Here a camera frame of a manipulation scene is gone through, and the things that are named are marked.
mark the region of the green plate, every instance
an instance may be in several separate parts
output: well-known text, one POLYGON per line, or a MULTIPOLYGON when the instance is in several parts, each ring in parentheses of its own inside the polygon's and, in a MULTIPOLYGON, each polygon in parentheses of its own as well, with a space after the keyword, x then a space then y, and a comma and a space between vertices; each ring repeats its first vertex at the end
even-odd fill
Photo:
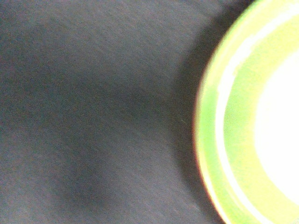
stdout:
POLYGON ((299 223, 299 0, 255 1, 214 53, 194 145, 227 224, 299 223))

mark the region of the gray fabric surface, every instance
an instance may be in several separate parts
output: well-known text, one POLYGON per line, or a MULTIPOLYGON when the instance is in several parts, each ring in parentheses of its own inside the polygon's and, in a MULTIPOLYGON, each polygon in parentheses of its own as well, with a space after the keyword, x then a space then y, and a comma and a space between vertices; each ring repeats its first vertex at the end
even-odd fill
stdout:
POLYGON ((0 223, 222 223, 192 107, 248 0, 0 4, 0 223))

